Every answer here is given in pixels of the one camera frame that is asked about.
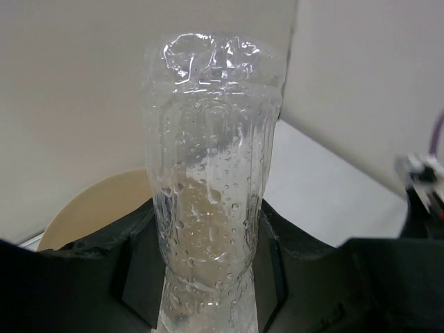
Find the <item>clear capless bottle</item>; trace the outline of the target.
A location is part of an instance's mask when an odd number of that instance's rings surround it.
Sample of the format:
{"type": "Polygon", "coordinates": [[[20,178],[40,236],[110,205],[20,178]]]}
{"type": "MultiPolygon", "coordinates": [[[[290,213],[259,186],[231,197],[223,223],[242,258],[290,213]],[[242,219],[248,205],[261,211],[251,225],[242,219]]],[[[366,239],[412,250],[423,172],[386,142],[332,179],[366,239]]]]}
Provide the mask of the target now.
{"type": "Polygon", "coordinates": [[[286,62],[232,33],[164,37],[147,54],[146,168],[167,332],[256,332],[252,262],[286,62]]]}

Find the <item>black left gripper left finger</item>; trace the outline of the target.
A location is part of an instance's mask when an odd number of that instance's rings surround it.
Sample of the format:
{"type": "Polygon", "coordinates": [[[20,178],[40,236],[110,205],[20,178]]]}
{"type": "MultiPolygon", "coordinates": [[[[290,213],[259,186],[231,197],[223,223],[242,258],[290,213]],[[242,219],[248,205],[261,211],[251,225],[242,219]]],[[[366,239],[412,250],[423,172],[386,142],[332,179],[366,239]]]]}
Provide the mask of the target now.
{"type": "Polygon", "coordinates": [[[1,242],[2,332],[150,332],[165,265],[151,201],[57,250],[1,242]]]}

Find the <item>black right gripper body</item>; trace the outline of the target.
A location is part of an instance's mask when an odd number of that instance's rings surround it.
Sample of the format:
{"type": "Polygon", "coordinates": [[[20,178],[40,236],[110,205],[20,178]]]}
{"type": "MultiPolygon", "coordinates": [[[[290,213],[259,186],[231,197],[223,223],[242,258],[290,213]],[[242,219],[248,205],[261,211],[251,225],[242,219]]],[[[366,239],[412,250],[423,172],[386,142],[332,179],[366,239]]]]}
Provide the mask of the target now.
{"type": "Polygon", "coordinates": [[[400,238],[443,239],[443,216],[426,206],[414,188],[406,190],[408,210],[400,238]]]}

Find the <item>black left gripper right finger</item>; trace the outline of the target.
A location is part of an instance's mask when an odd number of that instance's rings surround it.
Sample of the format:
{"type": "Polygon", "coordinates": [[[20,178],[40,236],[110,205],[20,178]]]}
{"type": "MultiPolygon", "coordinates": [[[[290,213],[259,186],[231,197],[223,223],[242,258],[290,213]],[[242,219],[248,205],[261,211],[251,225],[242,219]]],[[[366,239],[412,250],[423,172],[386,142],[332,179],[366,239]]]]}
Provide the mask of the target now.
{"type": "Polygon", "coordinates": [[[443,331],[443,239],[334,248],[263,203],[253,272],[260,332],[443,331]]]}

